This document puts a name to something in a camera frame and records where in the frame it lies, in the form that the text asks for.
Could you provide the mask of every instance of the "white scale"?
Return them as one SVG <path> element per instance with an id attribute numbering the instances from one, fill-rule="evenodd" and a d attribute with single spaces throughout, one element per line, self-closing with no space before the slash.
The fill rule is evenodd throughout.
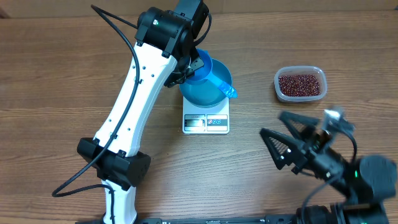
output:
<path id="1" fill-rule="evenodd" d="M 182 131 L 184 134 L 228 134 L 229 99 L 212 108 L 200 108 L 183 97 Z"/>

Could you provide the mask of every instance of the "black cable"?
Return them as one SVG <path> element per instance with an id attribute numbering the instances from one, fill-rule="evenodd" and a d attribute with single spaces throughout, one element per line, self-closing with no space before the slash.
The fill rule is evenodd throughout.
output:
<path id="1" fill-rule="evenodd" d="M 324 184 L 322 184 L 321 186 L 315 188 L 308 196 L 307 198 L 305 198 L 303 205 L 301 207 L 301 222 L 302 224 L 305 224 L 305 219 L 304 219 L 304 209 L 307 206 L 307 204 L 309 203 L 310 199 L 317 194 L 319 191 L 321 191 L 323 188 L 325 188 L 327 185 L 334 183 L 337 180 L 340 180 L 341 177 L 343 176 L 343 174 L 340 175 L 336 175 L 333 178 L 330 178 L 328 181 L 326 181 Z"/>
<path id="2" fill-rule="evenodd" d="M 91 5 L 91 8 L 93 8 L 99 15 L 100 15 L 100 13 L 102 12 L 103 14 L 105 14 L 105 15 L 107 15 L 107 16 L 110 16 L 110 17 L 112 17 L 113 19 L 117 19 L 117 20 L 119 20 L 120 22 L 123 22 L 123 23 L 125 23 L 125 24 L 127 24 L 127 25 L 129 25 L 129 26 L 131 26 L 131 27 L 133 27 L 133 28 L 135 28 L 135 29 L 138 29 L 138 26 L 136 26 L 136 25 L 132 24 L 131 22 L 129 22 L 129 21 L 127 21 L 127 20 L 124 20 L 124 19 L 122 19 L 122 18 L 120 18 L 120 17 L 118 17 L 118 16 L 115 16 L 114 14 L 112 14 L 112 13 L 110 13 L 110 12 L 107 12 L 107 11 L 105 11 L 105 10 L 103 10 L 103 9 L 100 9 L 100 8 L 94 6 L 94 5 Z"/>
<path id="3" fill-rule="evenodd" d="M 347 133 L 347 132 L 343 132 L 343 134 L 345 136 L 347 136 L 349 138 L 349 140 L 351 140 L 351 142 L 353 143 L 354 154 L 353 154 L 353 158 L 351 159 L 351 163 L 353 163 L 353 162 L 355 162 L 355 159 L 356 159 L 356 153 L 358 151 L 358 146 L 357 146 L 355 138 L 354 138 L 354 136 L 352 134 Z"/>
<path id="4" fill-rule="evenodd" d="M 199 45 L 206 38 L 207 33 L 209 33 L 210 27 L 211 27 L 211 14 L 209 12 L 209 26 L 207 27 L 206 32 L 199 39 L 193 42 L 194 46 Z"/>
<path id="5" fill-rule="evenodd" d="M 314 174 L 310 174 L 309 172 L 305 172 L 305 171 L 300 171 L 301 174 L 309 176 L 309 177 L 315 177 Z"/>
<path id="6" fill-rule="evenodd" d="M 72 190 L 69 192 L 65 192 L 65 193 L 60 193 L 59 192 L 64 189 L 66 186 L 68 186 L 70 183 L 72 183 L 74 180 L 76 180 L 79 176 L 81 176 L 84 172 L 86 172 L 86 170 L 88 170 L 96 161 L 98 161 L 98 159 L 101 158 L 101 156 L 108 150 L 108 147 L 111 145 L 113 139 L 116 137 L 116 134 L 119 131 L 119 128 L 121 127 L 124 119 L 126 118 L 127 113 L 129 112 L 129 109 L 132 105 L 132 102 L 134 100 L 134 97 L 136 96 L 137 93 L 137 88 L 138 88 L 138 84 L 139 84 L 139 71 L 140 71 L 140 66 L 139 66 L 139 62 L 138 62 L 138 58 L 137 58 L 137 54 L 136 51 L 134 50 L 133 46 L 131 45 L 130 41 L 127 39 L 127 37 L 119 30 L 118 27 L 116 27 L 104 14 L 107 14 L 115 19 L 120 19 L 117 16 L 114 16 L 94 5 L 91 5 L 91 7 L 99 14 L 99 16 L 101 16 L 120 36 L 121 38 L 125 41 L 125 43 L 127 44 L 127 46 L 129 47 L 132 56 L 134 58 L 134 63 L 136 64 L 136 80 L 134 82 L 134 89 L 131 93 L 129 102 L 127 103 L 126 109 L 124 109 L 124 112 L 122 114 L 122 116 L 120 117 L 119 122 L 117 123 L 114 131 L 112 132 L 110 138 L 108 139 L 108 142 L 105 144 L 103 150 L 86 166 L 84 166 L 84 168 L 82 168 L 79 172 L 77 172 L 74 176 L 72 176 L 71 178 L 69 178 L 65 183 L 63 183 L 61 186 L 59 186 L 57 189 L 55 189 L 52 192 L 52 196 L 53 197 L 64 197 L 64 196 L 68 196 L 68 195 L 72 195 L 78 192 L 82 192 L 84 190 L 89 190 L 89 189 L 93 189 L 93 188 L 97 188 L 97 187 L 104 187 L 109 189 L 109 191 L 111 192 L 111 219 L 112 219 L 112 223 L 115 224 L 114 222 L 114 211 L 113 211 L 113 207 L 114 207 L 114 191 L 112 189 L 112 187 L 108 186 L 108 185 L 92 185 L 92 186 L 88 186 L 88 187 L 82 187 L 80 189 L 76 189 L 76 190 Z"/>

